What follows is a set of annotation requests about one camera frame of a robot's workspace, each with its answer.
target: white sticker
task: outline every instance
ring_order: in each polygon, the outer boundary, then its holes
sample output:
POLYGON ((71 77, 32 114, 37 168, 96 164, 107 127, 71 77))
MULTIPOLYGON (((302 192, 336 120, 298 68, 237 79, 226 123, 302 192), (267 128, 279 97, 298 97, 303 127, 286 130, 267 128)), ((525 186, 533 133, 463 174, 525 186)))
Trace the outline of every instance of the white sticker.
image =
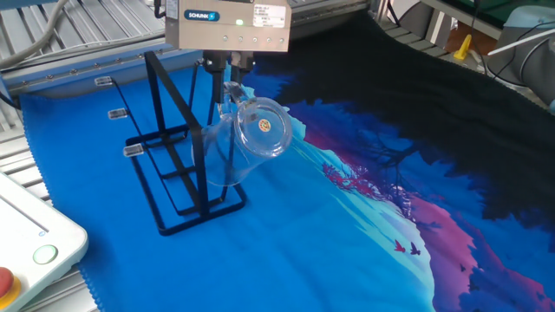
POLYGON ((268 132, 271 129, 271 124, 268 120, 260 120, 258 122, 258 127, 262 130, 262 132, 268 132))
POLYGON ((255 4, 252 24, 254 27, 284 28, 286 15, 287 8, 284 6, 255 4))
POLYGON ((166 17, 178 19, 180 16, 180 0, 166 0, 166 17))

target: yellow object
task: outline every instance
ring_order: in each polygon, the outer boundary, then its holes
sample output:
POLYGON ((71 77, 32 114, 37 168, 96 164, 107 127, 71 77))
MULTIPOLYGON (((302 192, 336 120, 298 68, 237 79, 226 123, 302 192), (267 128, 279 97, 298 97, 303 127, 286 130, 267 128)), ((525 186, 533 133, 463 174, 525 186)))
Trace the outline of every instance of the yellow object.
POLYGON ((7 308, 12 302, 14 302, 21 292, 21 282, 19 278, 14 276, 14 284, 11 285, 10 291, 2 298, 0 298, 0 310, 7 308))
POLYGON ((461 44, 460 49, 454 53, 453 57, 457 60, 464 61, 468 55, 468 48, 470 47, 470 42, 472 41, 472 36, 467 35, 465 41, 461 44))

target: blue mat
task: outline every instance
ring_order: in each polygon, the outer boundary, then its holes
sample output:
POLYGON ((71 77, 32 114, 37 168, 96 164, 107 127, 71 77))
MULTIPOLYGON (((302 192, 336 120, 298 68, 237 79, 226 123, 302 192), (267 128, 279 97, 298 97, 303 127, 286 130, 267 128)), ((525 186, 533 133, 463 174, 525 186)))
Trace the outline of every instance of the blue mat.
MULTIPOLYGON (((171 76, 188 99, 192 71, 171 76)), ((210 79, 199 71, 193 111, 201 122, 210 79)), ((147 82, 122 91, 141 131, 154 131, 147 82)), ((162 101, 167 125, 183 123, 165 90, 162 101)), ((29 146, 54 206, 89 234, 80 269, 102 312, 433 309, 429 254, 394 251, 394 241, 406 236, 423 245, 415 224, 387 222, 398 216, 390 203, 331 183, 322 163, 341 167, 341 160, 304 142, 299 120, 293 119, 290 150, 243 183, 249 197, 243 210, 162 237, 131 160, 122 155, 125 140, 137 135, 133 124, 107 117, 123 107, 115 89, 67 100, 22 96, 21 102, 29 146)), ((180 148, 182 155, 190 155, 187 148, 180 148)), ((167 157, 155 155, 161 164, 169 164, 167 157)), ((147 156, 140 161, 155 181, 147 156)), ((170 189, 185 203, 179 185, 170 189)), ((160 185, 153 193, 160 202, 166 198, 160 185)), ((171 226, 180 219, 168 207, 160 204, 171 226)))

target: black fabric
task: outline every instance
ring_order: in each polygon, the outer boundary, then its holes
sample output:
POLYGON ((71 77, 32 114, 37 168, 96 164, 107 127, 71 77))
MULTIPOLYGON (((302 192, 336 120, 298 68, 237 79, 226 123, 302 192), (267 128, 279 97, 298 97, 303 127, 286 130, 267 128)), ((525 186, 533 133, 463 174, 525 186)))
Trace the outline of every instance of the black fabric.
MULTIPOLYGON (((365 15, 292 43, 288 55, 263 59, 259 75, 295 73, 296 83, 282 86, 278 102, 365 103, 352 113, 370 112, 396 125, 416 148, 418 142, 435 146, 434 153, 421 149, 428 163, 450 159, 456 164, 451 175, 475 174, 493 182, 494 191, 473 181, 485 198, 483 218, 512 213, 525 227, 555 231, 555 120, 523 95, 414 51, 365 15), (520 219, 535 211, 542 217, 520 219)), ((555 251, 553 239, 550 250, 555 251)))

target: green button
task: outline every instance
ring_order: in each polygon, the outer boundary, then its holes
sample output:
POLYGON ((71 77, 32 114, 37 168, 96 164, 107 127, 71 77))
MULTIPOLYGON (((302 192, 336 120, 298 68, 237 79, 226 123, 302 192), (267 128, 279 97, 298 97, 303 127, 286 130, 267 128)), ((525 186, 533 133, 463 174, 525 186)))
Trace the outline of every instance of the green button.
POLYGON ((52 245, 44 245, 33 254, 33 260, 37 264, 51 263, 58 256, 58 249, 52 245))

